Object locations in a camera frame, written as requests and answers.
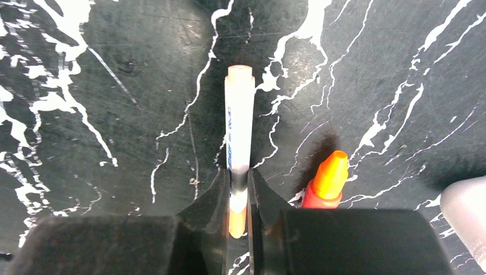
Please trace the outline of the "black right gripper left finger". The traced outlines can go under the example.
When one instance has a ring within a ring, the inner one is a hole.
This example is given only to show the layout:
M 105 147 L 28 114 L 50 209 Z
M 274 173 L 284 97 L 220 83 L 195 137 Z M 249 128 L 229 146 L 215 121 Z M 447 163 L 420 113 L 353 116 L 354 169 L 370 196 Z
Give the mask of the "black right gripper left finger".
M 6 274 L 224 274 L 229 180 L 164 216 L 49 217 L 39 221 Z

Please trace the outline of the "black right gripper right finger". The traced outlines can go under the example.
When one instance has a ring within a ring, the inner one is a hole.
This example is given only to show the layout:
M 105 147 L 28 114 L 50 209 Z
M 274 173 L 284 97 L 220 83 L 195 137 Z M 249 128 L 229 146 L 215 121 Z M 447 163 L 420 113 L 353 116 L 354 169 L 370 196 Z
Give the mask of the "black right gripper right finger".
M 453 274 L 428 221 L 407 209 L 301 209 L 248 172 L 251 274 Z

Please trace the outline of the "thin orange tip pen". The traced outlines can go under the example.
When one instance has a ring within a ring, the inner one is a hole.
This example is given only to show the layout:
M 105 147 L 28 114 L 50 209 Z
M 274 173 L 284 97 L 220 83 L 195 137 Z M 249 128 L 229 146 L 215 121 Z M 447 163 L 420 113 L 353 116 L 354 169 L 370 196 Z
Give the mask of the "thin orange tip pen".
M 235 239 L 240 238 L 246 228 L 254 96 L 252 67 L 228 67 L 225 77 L 226 166 L 230 171 L 229 234 Z

